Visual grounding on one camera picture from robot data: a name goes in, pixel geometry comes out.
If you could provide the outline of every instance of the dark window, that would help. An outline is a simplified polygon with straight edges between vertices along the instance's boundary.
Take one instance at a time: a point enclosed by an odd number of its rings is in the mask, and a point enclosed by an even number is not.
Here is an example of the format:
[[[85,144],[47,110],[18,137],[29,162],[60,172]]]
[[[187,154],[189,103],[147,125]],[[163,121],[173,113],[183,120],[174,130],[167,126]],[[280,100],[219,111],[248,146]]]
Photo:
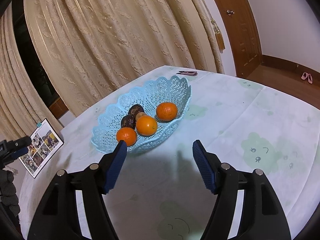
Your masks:
[[[24,16],[23,0],[12,0],[12,20],[14,35],[23,65],[39,96],[45,105],[49,107],[59,98],[59,95],[44,71],[33,46]]]

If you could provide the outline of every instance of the door knob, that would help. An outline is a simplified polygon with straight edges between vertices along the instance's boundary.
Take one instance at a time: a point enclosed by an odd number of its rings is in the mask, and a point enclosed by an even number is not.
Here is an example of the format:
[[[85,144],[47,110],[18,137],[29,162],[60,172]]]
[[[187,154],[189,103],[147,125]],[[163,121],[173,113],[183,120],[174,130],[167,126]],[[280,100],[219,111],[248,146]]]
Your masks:
[[[231,15],[231,14],[235,14],[235,12],[228,10],[228,11],[227,11],[227,14],[228,14],[228,15]]]

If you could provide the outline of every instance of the wooden floor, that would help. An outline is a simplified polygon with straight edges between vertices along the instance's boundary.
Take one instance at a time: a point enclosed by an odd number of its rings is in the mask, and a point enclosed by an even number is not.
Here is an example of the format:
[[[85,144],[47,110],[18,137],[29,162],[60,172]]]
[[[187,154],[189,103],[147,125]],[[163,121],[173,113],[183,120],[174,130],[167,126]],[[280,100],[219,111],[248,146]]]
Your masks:
[[[247,79],[292,95],[320,109],[320,82],[315,79],[313,84],[309,84],[297,73],[262,65]]]

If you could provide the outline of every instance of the silver screw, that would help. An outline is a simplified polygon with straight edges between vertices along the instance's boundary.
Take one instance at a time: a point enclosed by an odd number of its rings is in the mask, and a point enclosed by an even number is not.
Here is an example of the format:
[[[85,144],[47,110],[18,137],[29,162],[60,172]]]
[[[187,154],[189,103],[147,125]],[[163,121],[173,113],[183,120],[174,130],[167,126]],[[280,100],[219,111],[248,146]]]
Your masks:
[[[259,176],[261,176],[261,175],[263,174],[263,171],[260,170],[260,169],[256,169],[255,172],[256,172]]]
[[[62,175],[64,175],[64,170],[59,170],[58,172],[57,172],[57,175],[59,176],[59,177],[61,177]]]
[[[221,168],[223,168],[224,170],[228,170],[230,169],[230,165],[228,163],[223,163],[221,164]]]
[[[92,163],[91,165],[90,165],[90,170],[96,170],[96,169],[98,169],[99,168],[99,164],[97,164],[97,163]]]

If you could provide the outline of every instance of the scalloped basket rim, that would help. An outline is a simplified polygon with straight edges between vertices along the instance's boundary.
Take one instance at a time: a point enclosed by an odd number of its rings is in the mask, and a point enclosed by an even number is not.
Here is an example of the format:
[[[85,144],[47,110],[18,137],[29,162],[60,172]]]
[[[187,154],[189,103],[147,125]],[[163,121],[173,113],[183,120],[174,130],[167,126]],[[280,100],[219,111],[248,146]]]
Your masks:
[[[104,112],[103,114],[99,115],[99,117],[98,117],[98,126],[94,126],[94,127],[93,127],[93,129],[92,129],[92,135],[93,135],[93,137],[91,138],[91,143],[96,147],[96,150],[97,150],[98,152],[103,153],[103,154],[108,154],[108,153],[113,152],[112,149],[108,150],[109,152],[105,152],[105,151],[103,151],[103,150],[98,149],[99,146],[98,146],[96,143],[94,143],[94,141],[93,141],[93,138],[95,137],[95,134],[93,133],[94,129],[101,128],[101,127],[104,128],[104,126],[100,124],[99,118],[100,118],[100,116],[105,115],[105,114],[107,113],[108,108],[110,108],[110,107],[112,107],[112,106],[116,106],[116,107],[118,107],[120,110],[123,110],[123,107],[120,105],[120,100],[121,100],[121,97],[122,97],[122,96],[128,96],[128,95],[130,95],[130,94],[131,94],[135,89],[137,89],[137,88],[143,89],[143,88],[146,87],[146,85],[147,85],[148,83],[157,83],[158,80],[160,80],[160,79],[165,79],[166,81],[171,81],[171,80],[173,80],[174,78],[177,78],[177,79],[179,79],[179,80],[181,80],[181,81],[185,80],[185,81],[187,82],[187,87],[188,87],[188,88],[190,87],[190,96],[189,96],[188,100],[186,101],[185,106],[183,107],[183,111],[182,111],[182,113],[181,113],[181,116],[180,116],[179,118],[177,118],[177,119],[174,119],[174,120],[170,121],[170,122],[164,123],[164,127],[163,127],[163,129],[161,130],[161,133],[158,134],[156,137],[154,137],[154,138],[152,138],[152,139],[139,140],[140,142],[138,141],[138,142],[137,142],[136,144],[134,144],[133,146],[128,147],[128,150],[127,150],[128,153],[134,154],[134,153],[136,152],[136,150],[137,150],[138,148],[140,148],[141,146],[143,146],[144,144],[147,144],[147,143],[150,143],[150,142],[154,142],[154,141],[159,140],[159,138],[161,138],[161,137],[163,136],[163,134],[164,134],[173,124],[179,123],[179,122],[181,121],[181,119],[185,116],[186,112],[187,112],[188,105],[189,105],[189,102],[190,102],[191,96],[192,96],[192,87],[191,87],[191,85],[189,85],[188,79],[185,78],[185,77],[179,78],[178,76],[173,75],[170,79],[167,79],[167,78],[164,77],[164,76],[160,76],[160,77],[158,77],[156,80],[148,80],[148,81],[146,81],[146,82],[143,84],[142,87],[138,87],[138,86],[133,87],[133,88],[131,88],[131,89],[129,90],[128,93],[125,93],[125,94],[120,95],[120,96],[118,97],[118,100],[117,100],[117,103],[116,103],[116,104],[110,104],[110,105],[108,105],[108,106],[106,107],[105,112]]]

